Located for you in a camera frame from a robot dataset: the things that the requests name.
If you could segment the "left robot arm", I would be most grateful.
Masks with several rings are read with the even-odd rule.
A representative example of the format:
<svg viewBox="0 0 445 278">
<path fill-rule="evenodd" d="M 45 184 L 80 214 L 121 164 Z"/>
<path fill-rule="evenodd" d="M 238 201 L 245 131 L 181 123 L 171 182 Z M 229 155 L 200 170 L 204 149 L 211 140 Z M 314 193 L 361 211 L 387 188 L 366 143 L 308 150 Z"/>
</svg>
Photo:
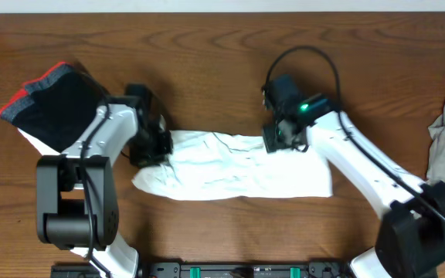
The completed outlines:
<svg viewBox="0 0 445 278">
<path fill-rule="evenodd" d="M 172 152 L 161 118 L 149 117 L 151 93 L 108 97 L 79 139 L 36 165 L 37 234 L 41 242 L 82 256 L 102 277 L 140 277 L 138 251 L 118 231 L 113 166 L 122 151 L 138 168 Z"/>
</svg>

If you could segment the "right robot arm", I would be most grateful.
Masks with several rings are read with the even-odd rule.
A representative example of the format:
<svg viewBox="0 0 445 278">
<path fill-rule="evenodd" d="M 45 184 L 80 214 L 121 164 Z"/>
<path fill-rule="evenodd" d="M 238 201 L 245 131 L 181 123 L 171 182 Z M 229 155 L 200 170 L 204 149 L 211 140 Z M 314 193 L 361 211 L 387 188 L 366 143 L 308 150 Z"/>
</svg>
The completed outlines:
<svg viewBox="0 0 445 278">
<path fill-rule="evenodd" d="M 445 263 L 445 183 L 428 185 L 370 142 L 322 95 L 265 94 L 273 113 L 269 152 L 304 145 L 331 162 L 367 199 L 381 225 L 375 245 L 349 263 L 354 277 L 435 277 Z"/>
</svg>

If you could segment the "white Puma t-shirt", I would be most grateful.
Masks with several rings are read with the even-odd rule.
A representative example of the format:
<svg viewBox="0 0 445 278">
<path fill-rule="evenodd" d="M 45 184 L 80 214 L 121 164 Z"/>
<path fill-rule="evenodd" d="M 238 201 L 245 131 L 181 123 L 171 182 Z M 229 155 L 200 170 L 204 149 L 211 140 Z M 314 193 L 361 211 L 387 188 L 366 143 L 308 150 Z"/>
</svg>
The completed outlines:
<svg viewBox="0 0 445 278">
<path fill-rule="evenodd" d="M 208 131 L 172 131 L 172 140 L 167 161 L 134 176 L 136 188 L 179 201 L 333 195 L 328 163 L 313 149 L 269 154 L 261 137 Z"/>
</svg>

